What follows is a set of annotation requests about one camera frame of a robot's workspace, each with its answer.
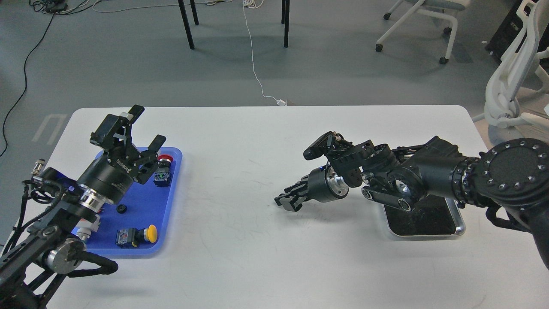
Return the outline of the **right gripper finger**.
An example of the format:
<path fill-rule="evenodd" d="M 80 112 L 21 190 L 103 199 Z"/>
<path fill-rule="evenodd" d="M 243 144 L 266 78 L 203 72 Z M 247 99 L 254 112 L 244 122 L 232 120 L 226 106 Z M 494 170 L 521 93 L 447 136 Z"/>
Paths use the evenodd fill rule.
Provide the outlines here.
<path fill-rule="evenodd" d="M 290 187 L 284 189 L 286 195 L 307 196 L 309 192 L 308 180 L 302 179 Z"/>
<path fill-rule="evenodd" d="M 274 200 L 276 204 L 278 206 L 282 206 L 283 209 L 291 212 L 298 212 L 302 208 L 302 204 L 310 201 L 310 198 L 307 195 L 292 194 L 287 192 L 275 197 Z"/>

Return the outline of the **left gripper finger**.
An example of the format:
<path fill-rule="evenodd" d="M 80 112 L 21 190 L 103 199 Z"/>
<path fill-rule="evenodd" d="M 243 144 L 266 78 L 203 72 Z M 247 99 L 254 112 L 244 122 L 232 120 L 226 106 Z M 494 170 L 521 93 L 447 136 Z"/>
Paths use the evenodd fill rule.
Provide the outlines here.
<path fill-rule="evenodd" d="M 90 143 L 103 149 L 101 157 L 139 157 L 139 150 L 133 145 L 132 125 L 145 111 L 135 104 L 127 113 L 108 114 L 98 129 L 91 133 Z"/>
<path fill-rule="evenodd" d="M 152 176 L 152 174 L 157 170 L 159 166 L 158 152 L 165 141 L 165 136 L 156 135 L 156 137 L 148 146 L 147 150 L 140 153 L 139 159 L 136 161 L 139 170 L 135 175 L 135 182 L 142 185 L 145 184 Z"/>

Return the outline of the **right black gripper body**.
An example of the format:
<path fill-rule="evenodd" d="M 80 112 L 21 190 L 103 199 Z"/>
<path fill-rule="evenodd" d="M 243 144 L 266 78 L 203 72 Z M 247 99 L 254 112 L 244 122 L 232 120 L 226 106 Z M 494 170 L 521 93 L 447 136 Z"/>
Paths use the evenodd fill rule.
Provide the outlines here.
<path fill-rule="evenodd" d="M 349 186 L 333 167 L 319 167 L 308 175 L 308 197 L 319 202 L 331 202 L 345 198 Z"/>

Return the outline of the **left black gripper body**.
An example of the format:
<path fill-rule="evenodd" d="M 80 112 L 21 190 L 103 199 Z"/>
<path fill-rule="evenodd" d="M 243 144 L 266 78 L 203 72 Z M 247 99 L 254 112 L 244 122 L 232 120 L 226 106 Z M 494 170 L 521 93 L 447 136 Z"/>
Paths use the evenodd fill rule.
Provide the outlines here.
<path fill-rule="evenodd" d="M 145 163 L 148 150 L 141 150 L 134 160 L 126 160 L 125 156 L 109 159 L 103 153 L 90 164 L 77 183 L 106 198 L 110 205 L 120 202 L 134 182 L 142 185 L 148 182 L 148 164 Z"/>

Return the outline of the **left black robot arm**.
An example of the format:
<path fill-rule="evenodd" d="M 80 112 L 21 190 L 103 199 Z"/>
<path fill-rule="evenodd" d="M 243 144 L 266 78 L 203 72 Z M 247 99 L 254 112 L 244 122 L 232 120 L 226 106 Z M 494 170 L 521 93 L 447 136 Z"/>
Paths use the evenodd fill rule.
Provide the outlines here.
<path fill-rule="evenodd" d="M 44 309 L 65 278 L 117 271 L 116 262 L 88 252 L 72 230 L 82 219 L 94 222 L 102 205 L 120 202 L 133 183 L 145 184 L 159 167 L 164 136 L 144 151 L 132 143 L 132 126 L 144 111 L 136 104 L 105 117 L 90 136 L 103 152 L 78 180 L 43 170 L 44 160 L 37 160 L 23 182 L 20 218 L 1 256 L 3 309 Z"/>

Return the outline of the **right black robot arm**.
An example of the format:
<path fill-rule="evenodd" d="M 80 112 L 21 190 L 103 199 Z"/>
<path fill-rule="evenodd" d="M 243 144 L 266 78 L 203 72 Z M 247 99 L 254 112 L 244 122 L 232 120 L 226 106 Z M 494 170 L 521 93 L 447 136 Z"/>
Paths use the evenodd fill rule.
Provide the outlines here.
<path fill-rule="evenodd" d="M 548 144 L 542 140 L 512 139 L 467 157 L 438 136 L 391 149 L 369 140 L 355 145 L 328 131 L 303 156 L 324 156 L 327 163 L 274 198 L 287 211 L 299 211 L 310 200 L 345 198 L 357 187 L 367 200 L 408 213 L 427 196 L 450 198 L 459 208 L 486 208 L 494 226 L 531 233 L 548 264 Z"/>

